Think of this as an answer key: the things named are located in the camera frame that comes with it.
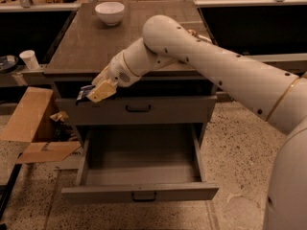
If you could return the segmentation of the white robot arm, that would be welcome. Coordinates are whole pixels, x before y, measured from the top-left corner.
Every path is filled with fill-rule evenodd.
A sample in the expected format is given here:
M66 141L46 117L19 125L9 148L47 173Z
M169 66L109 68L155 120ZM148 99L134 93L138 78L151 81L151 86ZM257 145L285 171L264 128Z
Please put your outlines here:
M287 135L274 160L263 230L307 230L307 78L199 40L174 19L155 15L142 37L93 80L97 103L173 59L208 78L234 100Z

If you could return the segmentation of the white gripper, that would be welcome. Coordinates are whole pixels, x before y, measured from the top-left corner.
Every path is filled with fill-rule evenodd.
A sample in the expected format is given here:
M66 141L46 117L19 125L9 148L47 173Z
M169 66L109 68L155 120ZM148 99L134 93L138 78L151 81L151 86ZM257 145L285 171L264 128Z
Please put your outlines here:
M116 93L117 85L129 87L140 80L129 69L124 59L124 52L118 53L98 76L91 82L94 88L87 94L87 98L98 103Z

